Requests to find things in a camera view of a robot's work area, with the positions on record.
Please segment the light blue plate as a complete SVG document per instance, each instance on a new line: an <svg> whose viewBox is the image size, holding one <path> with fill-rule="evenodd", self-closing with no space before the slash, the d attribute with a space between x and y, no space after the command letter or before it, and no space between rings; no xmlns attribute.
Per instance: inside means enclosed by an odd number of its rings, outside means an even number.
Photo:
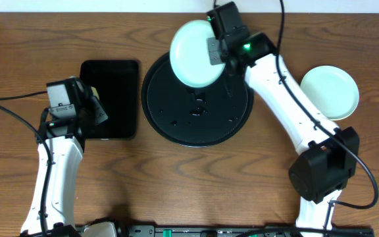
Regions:
<svg viewBox="0 0 379 237"><path fill-rule="evenodd" d="M186 86L204 88L223 73L225 64L210 47L218 42L206 20L192 20L181 26L170 44L169 58L173 73Z"/></svg>
<svg viewBox="0 0 379 237"><path fill-rule="evenodd" d="M346 119L359 104L359 88L344 70L330 65L306 73L301 89L313 105L330 120Z"/></svg>

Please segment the yellow green sponge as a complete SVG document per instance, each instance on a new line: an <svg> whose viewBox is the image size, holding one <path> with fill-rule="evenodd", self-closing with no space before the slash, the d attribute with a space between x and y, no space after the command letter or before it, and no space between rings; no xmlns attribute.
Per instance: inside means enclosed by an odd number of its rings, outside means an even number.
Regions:
<svg viewBox="0 0 379 237"><path fill-rule="evenodd" d="M97 99L99 99L99 94L98 94L98 92L97 92L97 89L94 88L94 87L91 87L91 90L92 90L93 95L94 95Z"/></svg>

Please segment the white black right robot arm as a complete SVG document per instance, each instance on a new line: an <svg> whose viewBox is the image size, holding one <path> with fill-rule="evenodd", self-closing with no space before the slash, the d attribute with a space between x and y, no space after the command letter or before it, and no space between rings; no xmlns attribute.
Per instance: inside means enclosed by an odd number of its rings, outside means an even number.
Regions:
<svg viewBox="0 0 379 237"><path fill-rule="evenodd" d="M236 38L231 45L207 38L209 54L244 74L246 84L265 101L288 133L298 158L289 169L301 196L295 222L303 236L331 231L334 206L355 174L359 136L319 111L287 71L278 48L264 33Z"/></svg>

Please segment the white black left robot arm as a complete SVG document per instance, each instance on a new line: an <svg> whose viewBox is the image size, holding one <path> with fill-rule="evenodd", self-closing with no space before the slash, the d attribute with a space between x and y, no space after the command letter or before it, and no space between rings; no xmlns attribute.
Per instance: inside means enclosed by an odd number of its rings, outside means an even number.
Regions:
<svg viewBox="0 0 379 237"><path fill-rule="evenodd" d="M84 153L81 122L98 125L107 120L98 95L91 92L74 102L56 99L41 114L36 136L39 168L32 206L21 236L59 236L62 230L76 234L74 194L78 168Z"/></svg>

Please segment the black rectangular tray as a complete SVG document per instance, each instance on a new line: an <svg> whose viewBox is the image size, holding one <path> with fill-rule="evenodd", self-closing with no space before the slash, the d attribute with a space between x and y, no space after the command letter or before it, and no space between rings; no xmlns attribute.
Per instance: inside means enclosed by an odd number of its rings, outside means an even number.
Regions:
<svg viewBox="0 0 379 237"><path fill-rule="evenodd" d="M97 90L108 119L89 132L90 139L132 139L138 114L139 64L134 60L87 60L80 79Z"/></svg>

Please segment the black round tray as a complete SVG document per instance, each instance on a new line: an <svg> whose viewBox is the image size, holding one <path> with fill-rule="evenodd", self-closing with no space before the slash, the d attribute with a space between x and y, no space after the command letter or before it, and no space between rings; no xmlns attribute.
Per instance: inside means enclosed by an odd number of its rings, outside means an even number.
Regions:
<svg viewBox="0 0 379 237"><path fill-rule="evenodd" d="M165 53L151 66L141 88L141 104L150 125L167 140L189 147L224 142L246 123L254 92L238 75L223 72L206 88L185 86Z"/></svg>

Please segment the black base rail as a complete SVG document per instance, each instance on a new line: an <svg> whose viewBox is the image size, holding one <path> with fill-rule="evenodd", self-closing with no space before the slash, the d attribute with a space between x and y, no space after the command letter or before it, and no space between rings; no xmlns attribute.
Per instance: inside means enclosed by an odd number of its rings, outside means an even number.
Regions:
<svg viewBox="0 0 379 237"><path fill-rule="evenodd" d="M375 237L371 228L333 228L324 232L307 232L294 226L266 226L262 228L213 228L213 227L178 227L130 225L118 228L120 237L339 237L360 236Z"/></svg>

